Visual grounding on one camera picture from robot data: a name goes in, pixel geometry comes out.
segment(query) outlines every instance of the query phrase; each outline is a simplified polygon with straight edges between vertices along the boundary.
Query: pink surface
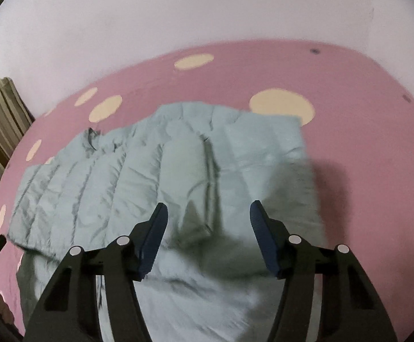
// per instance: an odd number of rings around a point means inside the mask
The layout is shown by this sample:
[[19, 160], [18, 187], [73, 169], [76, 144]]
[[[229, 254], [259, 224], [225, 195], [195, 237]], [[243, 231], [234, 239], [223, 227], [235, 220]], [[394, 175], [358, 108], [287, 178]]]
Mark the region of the pink surface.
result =
[[[320, 53], [311, 53], [312, 48]], [[213, 54], [214, 60], [192, 70], [174, 68], [176, 60], [196, 53]], [[93, 86], [97, 94], [74, 107]], [[0, 182], [0, 208], [8, 208], [0, 233], [8, 230], [25, 168], [46, 162], [85, 128], [107, 132], [175, 101], [248, 109], [252, 95], [272, 87], [297, 92], [315, 107], [302, 132], [330, 245], [351, 247], [404, 339], [414, 329], [414, 100], [378, 64], [341, 47], [307, 41], [213, 44], [149, 60], [91, 84], [37, 119], [18, 145]], [[112, 95], [123, 97], [120, 108], [90, 123], [90, 111]], [[40, 148], [26, 162], [38, 139]], [[3, 250], [0, 290], [23, 330], [15, 278], [21, 253], [11, 244]]]

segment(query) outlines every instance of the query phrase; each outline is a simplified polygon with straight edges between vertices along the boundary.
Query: black object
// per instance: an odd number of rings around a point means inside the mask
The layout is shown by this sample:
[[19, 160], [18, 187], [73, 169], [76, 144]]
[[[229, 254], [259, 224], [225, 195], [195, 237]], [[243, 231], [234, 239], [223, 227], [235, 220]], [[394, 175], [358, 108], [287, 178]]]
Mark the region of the black object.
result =
[[[159, 203], [149, 221], [137, 224], [106, 248], [72, 247], [46, 286], [23, 338], [0, 320], [0, 342], [101, 342], [95, 276], [103, 275], [116, 342], [151, 342], [133, 281], [149, 273], [167, 226]], [[314, 275], [323, 274], [318, 342], [396, 342], [386, 310], [351, 250], [312, 246], [268, 217], [259, 201], [250, 221], [268, 270], [286, 279], [268, 342], [305, 342], [311, 315]], [[0, 249], [5, 238], [0, 236]], [[406, 340], [414, 342], [414, 332]]]

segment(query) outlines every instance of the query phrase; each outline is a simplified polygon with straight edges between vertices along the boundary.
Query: white wall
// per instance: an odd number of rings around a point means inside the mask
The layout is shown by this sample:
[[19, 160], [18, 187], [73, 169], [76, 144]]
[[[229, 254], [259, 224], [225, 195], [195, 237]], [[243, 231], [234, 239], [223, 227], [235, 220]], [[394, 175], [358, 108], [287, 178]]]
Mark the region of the white wall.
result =
[[243, 38], [343, 45], [414, 95], [414, 0], [5, 0], [0, 77], [14, 79], [37, 116], [125, 66]]

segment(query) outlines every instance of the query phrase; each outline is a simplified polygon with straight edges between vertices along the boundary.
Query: polka dot fabric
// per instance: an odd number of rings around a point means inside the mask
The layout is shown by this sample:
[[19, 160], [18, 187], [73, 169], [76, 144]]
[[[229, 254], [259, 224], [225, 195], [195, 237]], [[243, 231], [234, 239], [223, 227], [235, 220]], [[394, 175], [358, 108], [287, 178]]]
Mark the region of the polka dot fabric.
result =
[[[39, 117], [17, 146], [0, 183], [0, 233], [28, 166], [50, 163], [88, 127], [106, 133], [176, 101], [299, 116], [330, 245], [345, 243], [359, 258], [400, 339], [414, 329], [414, 101], [371, 59], [337, 46], [212, 44], [90, 84]], [[2, 251], [0, 290], [23, 331], [21, 256], [10, 243]]]

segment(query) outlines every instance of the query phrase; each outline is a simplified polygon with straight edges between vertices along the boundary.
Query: white circular marker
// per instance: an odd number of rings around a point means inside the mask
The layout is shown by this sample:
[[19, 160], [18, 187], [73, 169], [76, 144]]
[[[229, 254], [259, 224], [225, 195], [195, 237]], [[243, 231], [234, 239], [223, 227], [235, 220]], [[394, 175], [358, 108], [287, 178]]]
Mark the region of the white circular marker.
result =
[[291, 235], [289, 237], [289, 241], [293, 244], [299, 244], [300, 242], [302, 242], [302, 239], [299, 237], [299, 235]]
[[338, 249], [338, 251], [339, 251], [339, 252], [341, 252], [341, 253], [348, 253], [348, 252], [349, 252], [349, 247], [348, 247], [348, 246], [345, 246], [345, 244], [340, 244], [340, 245], [337, 247], [337, 249]]
[[75, 247], [72, 247], [72, 248], [69, 250], [69, 254], [70, 254], [71, 256], [77, 256], [77, 255], [78, 255], [81, 251], [82, 251], [82, 249], [81, 249], [80, 247], [75, 246]]
[[117, 239], [117, 244], [119, 246], [126, 246], [129, 243], [129, 238], [127, 236], [122, 236]]

